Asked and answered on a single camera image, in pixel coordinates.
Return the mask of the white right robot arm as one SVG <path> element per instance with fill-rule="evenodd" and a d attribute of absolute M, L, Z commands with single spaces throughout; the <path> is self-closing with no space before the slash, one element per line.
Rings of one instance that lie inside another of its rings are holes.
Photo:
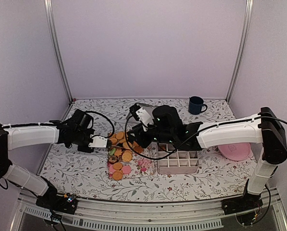
<path fill-rule="evenodd" d="M 168 105 L 158 106 L 149 113 L 136 103 L 130 107 L 129 113 L 138 124 L 125 130 L 127 144 L 136 142 L 143 148 L 153 142 L 171 145 L 173 150 L 168 151 L 168 155 L 177 151 L 201 151 L 214 146 L 227 149 L 235 146 L 237 149 L 233 153 L 236 154 L 242 144 L 262 144 L 260 160 L 238 200 L 238 206 L 243 210 L 256 203 L 277 166 L 287 159 L 284 121 L 268 107 L 242 119 L 213 123 L 184 124 L 176 108 Z"/>

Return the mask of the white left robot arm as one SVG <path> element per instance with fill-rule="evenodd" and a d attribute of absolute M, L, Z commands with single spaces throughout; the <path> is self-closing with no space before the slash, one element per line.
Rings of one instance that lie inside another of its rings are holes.
<path fill-rule="evenodd" d="M 95 133 L 94 119 L 90 114 L 77 109 L 64 121 L 51 120 L 47 123 L 16 125 L 0 123 L 0 179 L 31 191 L 51 209 L 58 208 L 61 199 L 55 186 L 12 162 L 9 153 L 52 144 L 63 144 L 66 148 L 76 146 L 78 151 L 84 153 L 91 153 L 95 148 L 110 147 L 109 137 Z"/>

